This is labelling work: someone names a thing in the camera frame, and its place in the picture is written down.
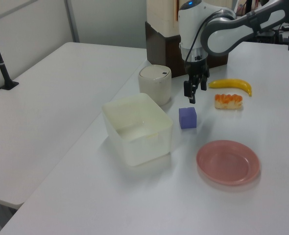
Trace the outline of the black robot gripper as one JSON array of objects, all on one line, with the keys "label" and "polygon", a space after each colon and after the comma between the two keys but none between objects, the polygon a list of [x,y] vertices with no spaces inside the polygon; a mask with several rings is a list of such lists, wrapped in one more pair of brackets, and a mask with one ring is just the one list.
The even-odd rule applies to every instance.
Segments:
[{"label": "black robot gripper", "polygon": [[207,59],[194,62],[185,61],[184,68],[189,75],[189,80],[184,81],[184,96],[189,99],[191,104],[195,104],[196,86],[194,83],[200,83],[201,90],[207,90],[207,80],[210,76]]}]

